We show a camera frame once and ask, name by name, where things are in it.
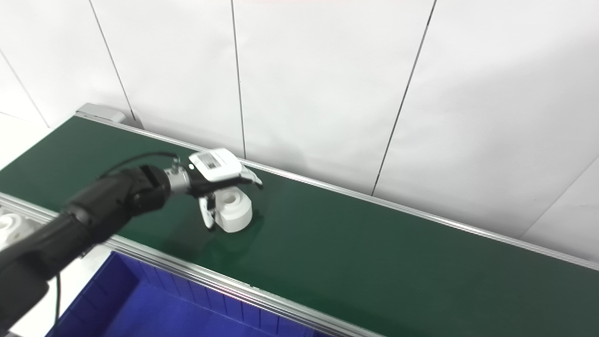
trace white cylindrical part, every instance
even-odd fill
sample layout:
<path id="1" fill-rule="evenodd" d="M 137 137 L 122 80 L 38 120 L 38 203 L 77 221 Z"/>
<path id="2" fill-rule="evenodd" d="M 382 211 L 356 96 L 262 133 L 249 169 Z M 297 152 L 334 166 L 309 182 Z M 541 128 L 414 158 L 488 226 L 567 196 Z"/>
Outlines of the white cylindrical part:
<path id="1" fill-rule="evenodd" d="M 227 233 L 240 231 L 252 220 L 252 201 L 237 187 L 214 192 L 216 223 Z"/>
<path id="2" fill-rule="evenodd" d="M 30 235 L 35 227 L 22 216 L 7 213 L 0 216 L 0 250 Z"/>

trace cable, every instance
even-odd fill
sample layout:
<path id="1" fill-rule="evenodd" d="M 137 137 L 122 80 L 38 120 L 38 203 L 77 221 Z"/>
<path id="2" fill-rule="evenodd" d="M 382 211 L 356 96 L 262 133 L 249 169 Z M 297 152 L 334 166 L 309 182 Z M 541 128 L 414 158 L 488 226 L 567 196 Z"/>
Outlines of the cable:
<path id="1" fill-rule="evenodd" d="M 60 317 L 60 273 L 56 274 L 56 312 L 54 314 L 54 326 L 52 327 L 52 337 L 58 336 L 58 334 L 56 333 L 58 317 Z"/>
<path id="2" fill-rule="evenodd" d="M 106 177 L 110 172 L 114 171 L 115 169 L 128 164 L 132 161 L 138 160 L 138 159 L 142 159 L 145 157 L 150 157 L 150 156 L 162 156 L 162 157 L 170 157 L 170 158 L 179 158 L 179 156 L 175 153 L 172 152 L 148 152 L 145 154 L 141 154 L 135 157 L 131 157 L 129 159 L 123 160 L 122 162 L 116 164 L 115 166 L 112 166 L 111 168 L 109 168 L 108 170 L 106 170 L 106 172 L 104 172 L 103 174 L 100 175 L 100 177 L 98 177 L 98 179 L 100 178 L 104 178 Z"/>

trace panel seam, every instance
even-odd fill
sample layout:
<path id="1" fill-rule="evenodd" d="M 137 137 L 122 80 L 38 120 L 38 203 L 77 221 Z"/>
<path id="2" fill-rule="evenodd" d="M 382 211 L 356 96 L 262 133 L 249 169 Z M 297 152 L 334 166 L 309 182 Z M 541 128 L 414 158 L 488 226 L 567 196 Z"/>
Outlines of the panel seam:
<path id="1" fill-rule="evenodd" d="M 98 19 L 98 15 L 96 14 L 96 9 L 93 7 L 92 0 L 87 0 L 89 5 L 92 7 L 93 17 L 96 19 L 96 24 L 98 25 L 98 29 L 100 30 L 100 35 L 102 35 L 102 40 L 104 41 L 104 45 L 106 46 L 106 51 L 108 52 L 108 56 L 110 57 L 110 62 L 113 65 L 114 72 L 116 73 L 117 79 L 119 79 L 120 88 L 123 91 L 123 95 L 125 96 L 125 100 L 127 101 L 127 106 L 129 106 L 129 112 L 131 112 L 131 117 L 133 117 L 134 121 L 137 121 L 135 118 L 135 113 L 133 113 L 133 108 L 131 107 L 131 102 L 129 102 L 129 97 L 125 91 L 125 86 L 123 85 L 123 81 L 120 79 L 119 71 L 116 68 L 116 63 L 114 63 L 114 58 L 112 53 L 110 52 L 110 48 L 108 47 L 108 41 L 106 41 L 106 36 L 104 35 L 104 31 L 102 30 L 102 26 L 100 25 L 100 20 Z"/>
<path id="2" fill-rule="evenodd" d="M 35 108 L 35 111 L 37 111 L 38 115 L 41 117 L 41 120 L 44 121 L 44 124 L 46 125 L 46 127 L 48 129 L 52 129 L 52 128 L 50 128 L 50 124 L 48 123 L 48 121 L 46 120 L 46 118 L 44 117 L 44 115 L 41 113 L 40 108 L 38 108 L 37 104 L 35 104 L 35 101 L 34 101 L 33 97 L 31 97 L 31 95 L 29 94 L 29 91 L 25 88 L 25 85 L 23 84 L 23 81 L 21 81 L 21 78 L 19 77 L 19 75 L 17 75 L 17 72 L 14 70 L 13 65 L 10 64 L 10 62 L 8 61 L 8 58 L 6 57 L 6 55 L 4 54 L 4 52 L 2 51 L 2 49 L 0 49 L 0 55 L 2 55 L 2 58 L 4 59 L 4 61 L 6 62 L 6 64 L 8 65 L 10 71 L 12 71 L 13 75 L 17 79 L 17 82 L 19 83 L 19 85 L 21 86 L 21 88 L 23 89 L 23 91 L 25 91 L 25 95 L 27 95 L 27 97 L 29 98 L 29 101 L 31 102 L 31 104 L 33 104 L 33 106 Z"/>
<path id="3" fill-rule="evenodd" d="M 527 229 L 524 231 L 524 234 L 520 235 L 520 236 L 518 237 L 518 239 L 522 239 L 522 238 L 523 238 L 523 237 L 524 237 L 524 236 L 525 236 L 525 235 L 528 233 L 528 231 L 530 231 L 530 230 L 531 230 L 531 228 L 532 228 L 534 225 L 536 225 L 536 224 L 537 224 L 537 222 L 538 222 L 539 220 L 541 220 L 541 218 L 543 217 L 543 215 L 545 215 L 545 213 L 547 213 L 547 211 L 548 211 L 548 210 L 549 210 L 551 207 L 553 207 L 553 205 L 555 205 L 555 203 L 556 203 L 556 202 L 558 202 L 558 200 L 559 200 L 559 199 L 561 199 L 561 197 L 562 197 L 562 196 L 563 196 L 563 195 L 564 195 L 564 194 L 565 194 L 565 193 L 566 193 L 566 192 L 567 192 L 567 191 L 568 191 L 568 190 L 569 190 L 569 189 L 570 189 L 570 188 L 571 188 L 571 187 L 572 187 L 572 186 L 573 186 L 573 185 L 574 185 L 574 184 L 575 184 L 577 181 L 578 181 L 578 179 L 580 179 L 580 177 L 582 177 L 582 175 L 583 175 L 583 174 L 585 174 L 585 172 L 587 172 L 587 171 L 588 171 L 588 170 L 591 168 L 591 166 L 592 166 L 593 164 L 595 164 L 595 162 L 596 162 L 597 160 L 599 160 L 599 155 L 597 155 L 597 156 L 595 157 L 595 159 L 593 159 L 593 160 L 591 161 L 591 163 L 590 163 L 590 164 L 588 164 L 588 165 L 585 167 L 585 169 L 584 169 L 584 170 L 582 170 L 582 172 L 580 172 L 580 174 L 579 174 L 579 175 L 578 175 L 578 176 L 577 176 L 577 177 L 576 177 L 576 178 L 575 178 L 575 179 L 572 181 L 572 183 L 571 183 L 571 184 L 569 184 L 569 185 L 568 185 L 568 187 L 566 187 L 566 188 L 563 190 L 563 192 L 562 192 L 562 193 L 560 193 L 560 194 L 557 196 L 557 198 L 556 198 L 556 199 L 555 199 L 555 200 L 554 200 L 554 201 L 553 201 L 553 202 L 552 202 L 552 203 L 551 203 L 551 204 L 550 204 L 550 205 L 549 205 L 549 206 L 548 206 L 548 207 L 547 207 L 547 208 L 546 208 L 546 209 L 543 211 L 543 213 L 541 213 L 541 215 L 539 215 L 539 217 L 538 217 L 538 218 L 537 218 L 535 221 L 533 221 L 533 222 L 532 222 L 532 224 L 531 224 L 530 226 L 528 226 L 528 228 L 527 228 Z"/>
<path id="4" fill-rule="evenodd" d="M 239 113 L 241 118 L 241 142 L 243 143 L 243 158 L 247 159 L 246 154 L 246 132 L 243 125 L 243 105 L 241 103 L 241 79 L 239 76 L 239 55 L 237 51 L 237 28 L 235 26 L 235 6 L 231 0 L 231 19 L 233 21 L 233 43 L 235 45 L 235 68 L 237 70 L 237 92 L 239 93 Z"/>
<path id="5" fill-rule="evenodd" d="M 406 83 L 406 89 L 404 90 L 404 95 L 401 98 L 400 108 L 397 111 L 397 115 L 395 116 L 395 122 L 393 123 L 393 128 L 391 128 L 391 135 L 389 135 L 389 141 L 387 142 L 387 147 L 385 148 L 385 153 L 383 154 L 383 159 L 381 160 L 379 172 L 376 176 L 376 180 L 374 181 L 373 190 L 370 193 L 370 196 L 374 196 L 374 191 L 376 190 L 376 186 L 379 183 L 380 173 L 383 170 L 383 165 L 385 164 L 385 159 L 387 159 L 387 153 L 389 152 L 389 147 L 391 145 L 391 141 L 393 140 L 393 134 L 395 134 L 395 128 L 397 127 L 397 121 L 400 118 L 401 109 L 404 106 L 404 102 L 406 101 L 406 95 L 408 93 L 408 88 L 410 87 L 410 83 L 412 82 L 412 77 L 414 76 L 414 70 L 416 69 L 416 64 L 418 63 L 418 58 L 420 57 L 420 51 L 422 51 L 422 45 L 424 44 L 424 39 L 426 38 L 426 32 L 428 32 L 428 26 L 431 23 L 432 13 L 435 11 L 435 5 L 437 4 L 437 0 L 432 2 L 431 12 L 428 15 L 428 20 L 426 21 L 426 27 L 424 27 L 424 32 L 422 33 L 422 39 L 420 40 L 420 45 L 418 46 L 418 51 L 416 52 L 416 58 L 414 59 L 414 64 L 412 65 L 412 70 L 410 72 L 410 77 L 408 77 L 408 82 Z"/>

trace white wall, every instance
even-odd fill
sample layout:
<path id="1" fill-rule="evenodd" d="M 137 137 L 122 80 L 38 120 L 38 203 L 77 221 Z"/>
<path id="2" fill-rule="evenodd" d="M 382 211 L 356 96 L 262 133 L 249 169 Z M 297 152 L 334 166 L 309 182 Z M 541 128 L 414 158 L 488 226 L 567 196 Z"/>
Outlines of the white wall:
<path id="1" fill-rule="evenodd" d="M 242 157 L 231 3 L 92 3 L 145 129 Z"/>
<path id="2" fill-rule="evenodd" d="M 599 154 L 597 13 L 439 1 L 375 195 L 523 235 Z"/>
<path id="3" fill-rule="evenodd" d="M 41 116 L 3 56 L 0 49 L 0 113 L 43 124 Z"/>
<path id="4" fill-rule="evenodd" d="M 0 49 L 50 127 L 85 102 L 129 112 L 87 1 L 0 1 Z"/>
<path id="5" fill-rule="evenodd" d="M 234 3 L 248 159 L 372 192 L 432 0 Z"/>
<path id="6" fill-rule="evenodd" d="M 131 109 L 370 193 L 432 3 L 3 1 L 0 112 L 56 127 L 85 102 Z M 563 205 L 597 204 L 580 181 L 599 174 L 598 7 L 438 0 L 374 195 L 594 256 L 599 214 Z"/>

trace blue plastic crate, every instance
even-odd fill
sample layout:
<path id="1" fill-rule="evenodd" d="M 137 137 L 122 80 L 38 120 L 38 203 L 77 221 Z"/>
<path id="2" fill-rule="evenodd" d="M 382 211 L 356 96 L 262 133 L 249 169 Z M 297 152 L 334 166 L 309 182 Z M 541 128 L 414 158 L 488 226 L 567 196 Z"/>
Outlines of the blue plastic crate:
<path id="1" fill-rule="evenodd" d="M 55 332 L 60 337 L 324 336 L 115 252 L 64 312 Z"/>

